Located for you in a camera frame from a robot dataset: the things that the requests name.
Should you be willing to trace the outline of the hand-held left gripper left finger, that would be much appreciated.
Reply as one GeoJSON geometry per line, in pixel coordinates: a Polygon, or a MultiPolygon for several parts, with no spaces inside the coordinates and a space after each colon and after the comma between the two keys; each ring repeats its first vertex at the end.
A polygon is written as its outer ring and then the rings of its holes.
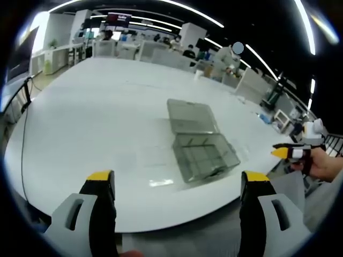
{"type": "Polygon", "coordinates": [[[117,256],[115,221],[114,172],[95,172],[55,209],[44,237],[61,256],[117,256]]]}

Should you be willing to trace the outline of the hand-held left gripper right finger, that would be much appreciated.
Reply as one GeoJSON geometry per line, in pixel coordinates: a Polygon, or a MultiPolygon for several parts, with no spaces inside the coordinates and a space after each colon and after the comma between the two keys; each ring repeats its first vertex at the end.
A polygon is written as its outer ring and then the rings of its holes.
{"type": "Polygon", "coordinates": [[[292,256],[311,232],[303,213],[263,173],[243,171],[239,256],[292,256]]]}

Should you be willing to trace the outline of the person's right hand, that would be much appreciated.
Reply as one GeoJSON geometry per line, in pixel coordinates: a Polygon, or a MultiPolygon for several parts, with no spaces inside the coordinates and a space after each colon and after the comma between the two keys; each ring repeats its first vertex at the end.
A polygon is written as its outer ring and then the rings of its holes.
{"type": "Polygon", "coordinates": [[[312,165],[307,174],[313,179],[333,182],[342,170],[342,156],[329,156],[321,148],[314,148],[311,150],[311,158],[312,165]]]}

